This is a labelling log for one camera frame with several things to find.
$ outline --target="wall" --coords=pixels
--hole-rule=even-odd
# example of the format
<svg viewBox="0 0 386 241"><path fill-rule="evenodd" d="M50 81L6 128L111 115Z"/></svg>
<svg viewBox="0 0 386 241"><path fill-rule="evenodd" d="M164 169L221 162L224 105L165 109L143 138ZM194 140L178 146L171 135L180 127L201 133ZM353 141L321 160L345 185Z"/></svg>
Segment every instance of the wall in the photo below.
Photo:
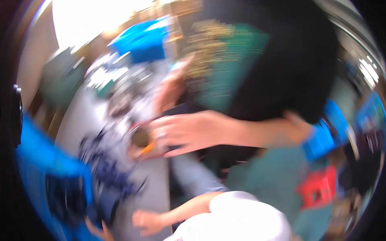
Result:
<svg viewBox="0 0 386 241"><path fill-rule="evenodd" d="M23 106L27 109L39 87L43 66L59 49L52 19L52 3L42 12L28 34L19 63L16 83L22 89Z"/></svg>

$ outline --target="light blue pants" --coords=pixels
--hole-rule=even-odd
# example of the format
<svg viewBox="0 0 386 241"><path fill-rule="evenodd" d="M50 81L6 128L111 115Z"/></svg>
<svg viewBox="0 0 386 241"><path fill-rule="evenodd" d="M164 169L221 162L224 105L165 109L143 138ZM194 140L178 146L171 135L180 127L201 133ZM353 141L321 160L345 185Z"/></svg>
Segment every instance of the light blue pants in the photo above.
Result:
<svg viewBox="0 0 386 241"><path fill-rule="evenodd" d="M170 172L187 199L210 192L229 191L193 153L170 158Z"/></svg>

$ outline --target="white cloth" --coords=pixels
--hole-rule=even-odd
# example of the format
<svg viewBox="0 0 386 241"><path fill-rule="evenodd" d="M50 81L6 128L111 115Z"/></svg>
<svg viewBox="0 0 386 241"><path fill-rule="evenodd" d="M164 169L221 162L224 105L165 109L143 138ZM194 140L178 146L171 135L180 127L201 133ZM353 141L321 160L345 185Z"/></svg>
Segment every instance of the white cloth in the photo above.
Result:
<svg viewBox="0 0 386 241"><path fill-rule="evenodd" d="M289 241L291 226L283 213L248 192L222 193L210 213L183 222L164 241Z"/></svg>

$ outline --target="dark clothing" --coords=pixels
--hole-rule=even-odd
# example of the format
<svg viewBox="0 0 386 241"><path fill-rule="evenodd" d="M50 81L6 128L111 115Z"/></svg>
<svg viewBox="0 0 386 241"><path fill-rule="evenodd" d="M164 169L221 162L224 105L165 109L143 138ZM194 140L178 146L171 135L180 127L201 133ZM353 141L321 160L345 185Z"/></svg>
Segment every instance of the dark clothing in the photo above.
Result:
<svg viewBox="0 0 386 241"><path fill-rule="evenodd" d="M232 80L238 83L229 84L233 90L227 92L228 95L207 94L205 100L210 96L216 101L227 95L226 107L221 109L223 106L218 104L218 109L212 108L205 101L197 101L198 104L240 120L280 118L284 110L290 110L311 124L319 121L335 75L338 40L332 23L313 1L204 0L200 20L205 19L236 26L236 30L243 26L238 33L250 29L252 35L258 36L245 37L243 41L259 42L256 48L260 54L252 57L243 54L245 57L239 66L221 67L227 75L239 71L240 78ZM237 44L237 41L224 39L230 42L228 46ZM236 46L232 51L243 51L240 49ZM215 79L216 71L213 72L207 81ZM256 151L253 147L221 145L210 148L208 155L226 167L247 160Z"/></svg>

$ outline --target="hand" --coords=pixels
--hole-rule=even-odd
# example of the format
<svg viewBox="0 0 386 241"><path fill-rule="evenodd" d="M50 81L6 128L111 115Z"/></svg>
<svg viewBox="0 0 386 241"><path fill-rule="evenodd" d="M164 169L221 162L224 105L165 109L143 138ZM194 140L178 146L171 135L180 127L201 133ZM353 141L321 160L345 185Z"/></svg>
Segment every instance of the hand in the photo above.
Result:
<svg viewBox="0 0 386 241"><path fill-rule="evenodd" d="M97 227L95 227L89 218L86 218L86 226L87 226L88 230L90 231L90 233L99 237L100 239L102 239L104 241L114 241L113 236L109 232L107 225L103 220L102 220L103 230L100 230Z"/></svg>
<svg viewBox="0 0 386 241"><path fill-rule="evenodd" d="M186 89L184 75L193 58L194 56L188 56L178 61L176 63L177 68L172 69L160 83L155 97L156 115L176 106Z"/></svg>
<svg viewBox="0 0 386 241"><path fill-rule="evenodd" d="M180 154L224 144L232 118L215 111L165 116L150 123L151 135L163 146L183 145L165 154Z"/></svg>
<svg viewBox="0 0 386 241"><path fill-rule="evenodd" d="M134 212L133 225L142 228L141 236L157 234L165 227L162 214L142 210Z"/></svg>

